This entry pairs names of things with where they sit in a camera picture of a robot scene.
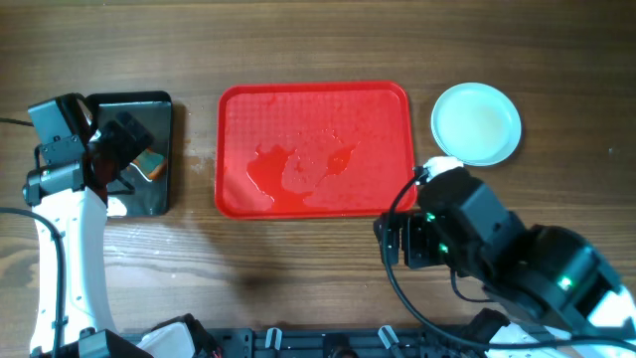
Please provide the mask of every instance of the white plate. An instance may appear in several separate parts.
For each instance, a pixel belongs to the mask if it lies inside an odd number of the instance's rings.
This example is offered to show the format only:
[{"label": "white plate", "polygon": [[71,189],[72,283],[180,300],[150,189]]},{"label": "white plate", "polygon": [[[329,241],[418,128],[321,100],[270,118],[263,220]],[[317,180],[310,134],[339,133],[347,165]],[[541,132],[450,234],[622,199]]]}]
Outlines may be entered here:
[{"label": "white plate", "polygon": [[519,113],[503,93],[471,83],[454,86],[439,97],[430,128],[446,154],[477,166],[508,158],[522,132]]}]

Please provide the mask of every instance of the red tray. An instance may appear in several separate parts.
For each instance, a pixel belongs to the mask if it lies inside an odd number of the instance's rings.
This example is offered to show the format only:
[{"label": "red tray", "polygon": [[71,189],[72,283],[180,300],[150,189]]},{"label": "red tray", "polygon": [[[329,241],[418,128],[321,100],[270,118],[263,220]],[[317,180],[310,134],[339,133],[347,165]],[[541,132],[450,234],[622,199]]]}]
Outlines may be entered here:
[{"label": "red tray", "polygon": [[392,82],[232,87],[218,136],[215,200],[230,218],[375,216],[412,177],[408,98]]}]

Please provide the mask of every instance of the black plate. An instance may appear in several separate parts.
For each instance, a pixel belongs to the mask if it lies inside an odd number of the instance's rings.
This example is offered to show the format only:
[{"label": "black plate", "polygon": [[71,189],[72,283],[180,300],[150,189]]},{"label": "black plate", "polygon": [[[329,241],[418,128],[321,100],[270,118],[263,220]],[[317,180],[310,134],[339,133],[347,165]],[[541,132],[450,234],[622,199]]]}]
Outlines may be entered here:
[{"label": "black plate", "polygon": [[[162,215],[168,211],[170,158],[172,155],[172,100],[164,91],[96,93],[86,98],[97,108],[99,128],[128,112],[153,135],[149,149],[163,155],[167,167],[161,176],[148,181],[134,164],[121,171],[123,179],[135,187],[132,195],[109,195],[109,217]],[[125,190],[118,181],[108,184],[108,191]]]}]

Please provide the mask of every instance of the wood grain surface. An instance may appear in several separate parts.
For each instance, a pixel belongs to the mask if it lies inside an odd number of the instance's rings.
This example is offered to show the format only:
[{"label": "wood grain surface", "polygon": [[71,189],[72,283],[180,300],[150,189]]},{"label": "wood grain surface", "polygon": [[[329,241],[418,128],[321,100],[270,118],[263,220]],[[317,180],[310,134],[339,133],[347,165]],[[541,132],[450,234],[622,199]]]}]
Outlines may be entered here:
[{"label": "wood grain surface", "polygon": [[[0,0],[0,116],[77,91],[165,90],[176,105],[173,207],[110,220],[104,237],[117,328],[191,312],[208,327],[413,326],[387,282],[373,218],[237,222],[214,206],[217,101],[236,84],[392,80],[408,92],[417,161],[441,154],[429,116],[449,87],[506,93],[524,139],[474,168],[528,225],[579,231],[636,288],[636,5],[619,1]],[[0,124],[0,205],[38,142]],[[0,355],[24,357],[35,325],[33,221],[0,217]],[[437,322],[480,309],[445,268],[399,269]],[[460,282],[466,295],[479,284]]]}]

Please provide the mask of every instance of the green led light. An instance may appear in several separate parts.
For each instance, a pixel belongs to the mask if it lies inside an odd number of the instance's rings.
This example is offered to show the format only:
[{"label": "green led light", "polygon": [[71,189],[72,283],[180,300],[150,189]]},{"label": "green led light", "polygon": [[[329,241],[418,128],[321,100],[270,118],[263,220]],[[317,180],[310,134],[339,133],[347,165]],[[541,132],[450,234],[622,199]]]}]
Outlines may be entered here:
[{"label": "green led light", "polygon": [[560,281],[558,282],[558,286],[562,289],[562,290],[568,290],[570,287],[572,287],[573,282],[571,279],[569,279],[569,277],[567,276],[563,276],[560,278]]}]

